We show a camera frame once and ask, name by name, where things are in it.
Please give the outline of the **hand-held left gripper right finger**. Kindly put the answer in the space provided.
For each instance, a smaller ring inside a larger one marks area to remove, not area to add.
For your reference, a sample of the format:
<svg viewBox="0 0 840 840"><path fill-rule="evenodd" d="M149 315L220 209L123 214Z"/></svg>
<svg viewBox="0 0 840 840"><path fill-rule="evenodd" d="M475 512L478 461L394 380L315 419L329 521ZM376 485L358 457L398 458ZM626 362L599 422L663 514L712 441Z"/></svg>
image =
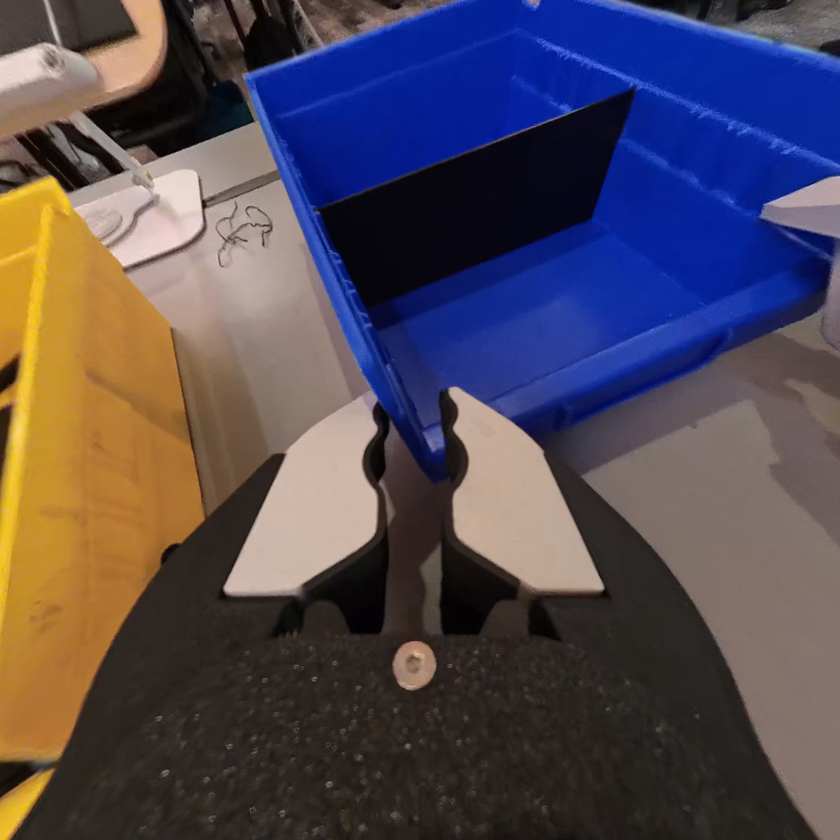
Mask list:
<svg viewBox="0 0 840 840"><path fill-rule="evenodd" d="M439 611L446 635L478 635L502 604L529 630L544 599L597 599L606 586L544 449L457 386L441 392L448 504Z"/></svg>

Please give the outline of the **wooden book stand black panel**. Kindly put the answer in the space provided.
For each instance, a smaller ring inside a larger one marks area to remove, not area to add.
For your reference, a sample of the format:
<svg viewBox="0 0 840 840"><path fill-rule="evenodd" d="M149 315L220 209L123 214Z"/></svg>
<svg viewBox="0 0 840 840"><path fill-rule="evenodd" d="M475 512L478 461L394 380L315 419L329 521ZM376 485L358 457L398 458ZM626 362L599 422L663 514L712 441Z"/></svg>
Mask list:
<svg viewBox="0 0 840 840"><path fill-rule="evenodd" d="M194 170L151 175L91 119L149 89L168 46L162 2L2 2L2 141L68 123L115 158L123 185L76 210L127 270L206 226Z"/></svg>

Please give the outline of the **grey desk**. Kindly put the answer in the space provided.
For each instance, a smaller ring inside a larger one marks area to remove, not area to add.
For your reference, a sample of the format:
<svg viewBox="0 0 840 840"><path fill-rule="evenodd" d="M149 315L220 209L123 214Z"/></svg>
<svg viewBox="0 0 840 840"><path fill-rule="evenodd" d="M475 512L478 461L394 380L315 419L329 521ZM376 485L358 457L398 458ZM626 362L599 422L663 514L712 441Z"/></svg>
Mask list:
<svg viewBox="0 0 840 840"><path fill-rule="evenodd" d="M250 125L148 163L194 170L206 230L129 271L174 331L206 512L367 393ZM838 352L818 313L542 445L665 560L773 766L838 838Z"/></svg>

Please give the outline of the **yellow plastic bin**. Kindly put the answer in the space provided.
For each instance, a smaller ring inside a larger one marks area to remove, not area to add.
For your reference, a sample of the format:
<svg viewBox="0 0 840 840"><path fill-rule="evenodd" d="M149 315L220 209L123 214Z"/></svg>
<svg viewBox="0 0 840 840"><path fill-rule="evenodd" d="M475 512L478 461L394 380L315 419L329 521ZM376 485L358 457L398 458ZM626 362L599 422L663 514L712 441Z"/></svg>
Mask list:
<svg viewBox="0 0 840 840"><path fill-rule="evenodd" d="M11 838L161 556L204 517L170 324L51 178L1 202L2 794Z"/></svg>

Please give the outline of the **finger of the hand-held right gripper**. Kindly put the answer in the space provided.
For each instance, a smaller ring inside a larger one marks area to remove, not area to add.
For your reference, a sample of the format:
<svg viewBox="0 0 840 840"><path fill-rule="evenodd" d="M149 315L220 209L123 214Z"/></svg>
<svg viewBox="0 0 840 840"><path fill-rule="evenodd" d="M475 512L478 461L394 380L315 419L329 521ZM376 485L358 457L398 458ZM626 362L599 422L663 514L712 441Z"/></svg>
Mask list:
<svg viewBox="0 0 840 840"><path fill-rule="evenodd" d="M822 307L821 334L825 342L839 350L839 259L833 265L826 285L825 300Z"/></svg>
<svg viewBox="0 0 840 840"><path fill-rule="evenodd" d="M805 186L763 205L760 217L808 233L839 237L838 175Z"/></svg>

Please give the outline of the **black bin divider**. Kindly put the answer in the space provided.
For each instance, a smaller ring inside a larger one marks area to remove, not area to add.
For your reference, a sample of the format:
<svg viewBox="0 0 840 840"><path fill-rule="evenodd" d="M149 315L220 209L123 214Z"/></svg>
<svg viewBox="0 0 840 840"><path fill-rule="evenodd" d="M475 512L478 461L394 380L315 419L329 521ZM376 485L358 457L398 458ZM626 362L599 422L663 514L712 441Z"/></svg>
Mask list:
<svg viewBox="0 0 840 840"><path fill-rule="evenodd" d="M318 213L367 308L590 220L635 87Z"/></svg>

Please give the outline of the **blue plastic bin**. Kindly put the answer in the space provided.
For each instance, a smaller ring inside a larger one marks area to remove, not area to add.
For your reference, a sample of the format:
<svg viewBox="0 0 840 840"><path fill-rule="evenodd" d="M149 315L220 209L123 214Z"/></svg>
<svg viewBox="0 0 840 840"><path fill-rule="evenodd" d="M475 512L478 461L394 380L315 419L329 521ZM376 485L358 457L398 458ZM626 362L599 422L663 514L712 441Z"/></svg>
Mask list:
<svg viewBox="0 0 840 840"><path fill-rule="evenodd" d="M455 2L249 96L365 380L433 479L451 386L542 437L821 307L834 246L763 205L838 175L838 58L616 2ZM636 88L590 220L376 308L319 208Z"/></svg>

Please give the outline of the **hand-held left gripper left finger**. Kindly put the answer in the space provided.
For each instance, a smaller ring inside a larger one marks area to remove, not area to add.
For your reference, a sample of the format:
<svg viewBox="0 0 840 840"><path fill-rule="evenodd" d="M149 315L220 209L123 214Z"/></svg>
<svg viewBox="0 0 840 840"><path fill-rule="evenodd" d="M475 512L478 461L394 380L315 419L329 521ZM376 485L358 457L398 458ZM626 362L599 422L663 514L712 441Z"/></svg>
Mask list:
<svg viewBox="0 0 840 840"><path fill-rule="evenodd" d="M381 479L389 418L363 395L283 455L223 593L335 604L355 634L379 634L389 571Z"/></svg>

